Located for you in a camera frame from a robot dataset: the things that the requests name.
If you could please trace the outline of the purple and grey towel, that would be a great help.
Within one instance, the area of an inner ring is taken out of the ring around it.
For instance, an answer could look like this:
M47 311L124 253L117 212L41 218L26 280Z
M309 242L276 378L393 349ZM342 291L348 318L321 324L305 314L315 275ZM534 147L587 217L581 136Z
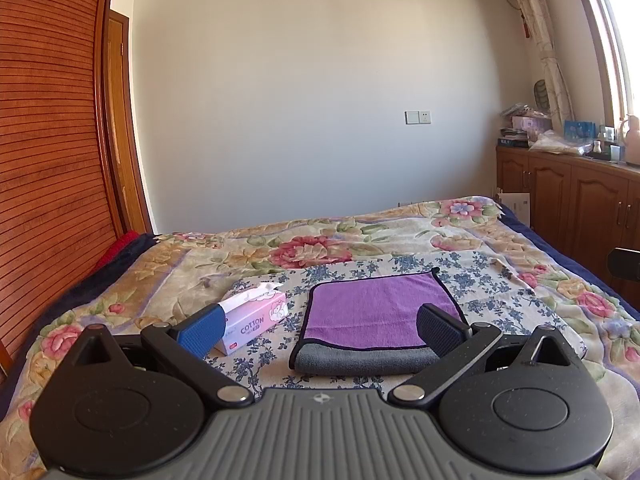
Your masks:
M311 287L288 367L318 376L410 375L438 360L418 335L416 317L432 304L466 318L438 276L376 276Z

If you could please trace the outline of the wooden room door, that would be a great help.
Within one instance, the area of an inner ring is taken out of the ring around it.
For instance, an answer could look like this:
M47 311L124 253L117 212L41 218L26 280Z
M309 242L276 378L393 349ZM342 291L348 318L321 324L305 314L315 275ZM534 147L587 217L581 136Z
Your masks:
M109 10L104 49L104 96L112 173L126 231L151 233L152 223L138 159L129 80L129 18Z

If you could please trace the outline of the blue floral white cloth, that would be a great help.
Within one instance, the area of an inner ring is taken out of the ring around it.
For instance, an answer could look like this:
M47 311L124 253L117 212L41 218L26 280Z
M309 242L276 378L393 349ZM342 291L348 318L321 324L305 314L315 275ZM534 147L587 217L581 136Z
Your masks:
M416 331L422 304L459 320L488 322L506 335L556 328L578 356L587 347L548 300L505 258L489 250L385 255L323 263L239 278L232 292L276 284L286 305L268 330L253 321L235 327L230 354L206 359L260 396L265 388L375 388L390 391L437 361Z

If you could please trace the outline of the wooden sideboard cabinet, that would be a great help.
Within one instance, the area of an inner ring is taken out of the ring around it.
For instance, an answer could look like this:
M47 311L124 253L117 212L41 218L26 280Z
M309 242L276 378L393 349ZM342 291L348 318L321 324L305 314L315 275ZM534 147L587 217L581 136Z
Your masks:
M533 231L638 304L639 285L614 278L606 258L639 248L639 170L524 148L499 146L496 155L498 189L529 195Z

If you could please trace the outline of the pink cotton tissue pack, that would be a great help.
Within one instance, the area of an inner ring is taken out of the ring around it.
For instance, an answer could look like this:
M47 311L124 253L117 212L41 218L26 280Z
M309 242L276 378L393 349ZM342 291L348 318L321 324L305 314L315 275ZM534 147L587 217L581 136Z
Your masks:
M266 282L235 292L220 305L226 328L215 349L224 356L230 356L288 316L285 292L278 284Z

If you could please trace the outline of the floral bed blanket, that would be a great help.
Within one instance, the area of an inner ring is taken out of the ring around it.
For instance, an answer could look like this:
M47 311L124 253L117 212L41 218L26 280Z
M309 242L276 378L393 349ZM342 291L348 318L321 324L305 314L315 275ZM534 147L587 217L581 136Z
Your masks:
M485 249L505 258L586 344L589 373L608 401L614 432L600 471L639 474L639 311L487 197L468 196L356 217L292 220L218 234L157 235L105 292L40 330L10 409L1 419L1 474L35 479L44 466L28 420L51 375L82 330L102 323L119 335L176 324L221 300L239 278L378 256Z

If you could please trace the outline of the white cardboard box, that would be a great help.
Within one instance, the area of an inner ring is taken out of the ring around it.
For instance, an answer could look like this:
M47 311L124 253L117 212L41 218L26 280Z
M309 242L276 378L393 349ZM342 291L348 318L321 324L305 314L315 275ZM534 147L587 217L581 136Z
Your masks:
M530 226L530 196L526 192L498 192L497 202L505 217Z

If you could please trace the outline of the red blanket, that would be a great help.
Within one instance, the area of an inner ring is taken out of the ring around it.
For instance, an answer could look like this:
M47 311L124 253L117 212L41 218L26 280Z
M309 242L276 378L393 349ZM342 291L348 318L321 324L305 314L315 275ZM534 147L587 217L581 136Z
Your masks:
M103 256L99 258L98 262L93 268L93 272L99 271L107 264L111 263L128 245L134 242L140 234L136 231L128 231L123 236L114 241L113 244L104 252Z

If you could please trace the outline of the white kettle jug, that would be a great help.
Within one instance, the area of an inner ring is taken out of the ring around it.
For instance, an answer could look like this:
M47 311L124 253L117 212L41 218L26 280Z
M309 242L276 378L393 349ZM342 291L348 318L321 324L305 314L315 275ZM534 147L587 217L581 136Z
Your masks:
M624 159L628 165L640 166L640 126L639 118L628 115L620 125L620 138L624 142Z

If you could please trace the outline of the clear plastic bag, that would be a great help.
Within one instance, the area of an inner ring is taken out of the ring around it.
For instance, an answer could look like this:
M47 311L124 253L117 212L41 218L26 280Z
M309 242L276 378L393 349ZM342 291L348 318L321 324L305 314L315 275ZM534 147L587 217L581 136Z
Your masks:
M566 140L553 130L538 133L536 140L529 143L529 149L534 152L544 152L555 155L584 156L592 150L592 141L579 139L577 142Z

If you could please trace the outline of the wooden slatted wardrobe door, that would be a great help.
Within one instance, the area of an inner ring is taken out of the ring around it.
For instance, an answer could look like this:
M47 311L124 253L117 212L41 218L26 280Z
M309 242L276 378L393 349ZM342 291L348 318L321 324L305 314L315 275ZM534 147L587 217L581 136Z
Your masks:
M110 0L1 0L1 367L120 234L108 168Z

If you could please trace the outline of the pink box on cabinet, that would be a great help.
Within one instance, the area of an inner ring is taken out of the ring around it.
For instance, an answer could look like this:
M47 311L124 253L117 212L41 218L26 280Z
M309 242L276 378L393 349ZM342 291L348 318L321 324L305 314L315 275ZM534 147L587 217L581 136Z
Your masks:
M514 129L525 132L544 133L552 128L551 119L538 116L514 115L511 117L511 124Z

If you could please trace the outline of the green woven fan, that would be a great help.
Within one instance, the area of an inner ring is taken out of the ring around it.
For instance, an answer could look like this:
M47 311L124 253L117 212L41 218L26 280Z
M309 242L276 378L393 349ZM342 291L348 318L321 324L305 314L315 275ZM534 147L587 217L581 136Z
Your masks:
M534 98L536 109L543 113L549 113L551 110L550 99L544 79L538 79L534 83Z

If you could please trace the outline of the patterned beige curtain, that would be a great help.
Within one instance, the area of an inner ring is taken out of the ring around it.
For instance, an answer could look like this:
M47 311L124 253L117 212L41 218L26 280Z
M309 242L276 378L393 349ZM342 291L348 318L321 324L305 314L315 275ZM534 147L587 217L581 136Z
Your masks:
M566 120L574 119L570 92L554 46L554 31L547 0L516 0L535 41L546 83L552 127L561 133Z

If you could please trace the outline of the white wall switch socket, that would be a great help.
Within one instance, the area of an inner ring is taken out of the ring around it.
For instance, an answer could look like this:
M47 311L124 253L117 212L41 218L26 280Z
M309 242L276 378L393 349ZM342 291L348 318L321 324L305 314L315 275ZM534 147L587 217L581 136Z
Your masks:
M405 122L408 126L431 125L432 115L429 110L406 110Z

